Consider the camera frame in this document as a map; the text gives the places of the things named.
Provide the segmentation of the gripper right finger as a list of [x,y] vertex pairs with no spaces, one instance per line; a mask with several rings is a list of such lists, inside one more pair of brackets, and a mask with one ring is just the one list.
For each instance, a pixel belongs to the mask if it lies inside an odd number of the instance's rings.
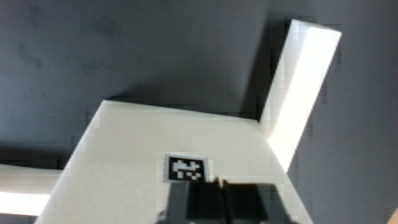
[[278,188],[267,183],[224,183],[228,224],[294,224]]

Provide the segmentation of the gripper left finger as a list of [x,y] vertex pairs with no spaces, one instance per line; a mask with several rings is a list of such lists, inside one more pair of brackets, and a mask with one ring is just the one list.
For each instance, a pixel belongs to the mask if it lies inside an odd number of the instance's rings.
[[173,183],[157,224],[224,224],[221,193],[217,183]]

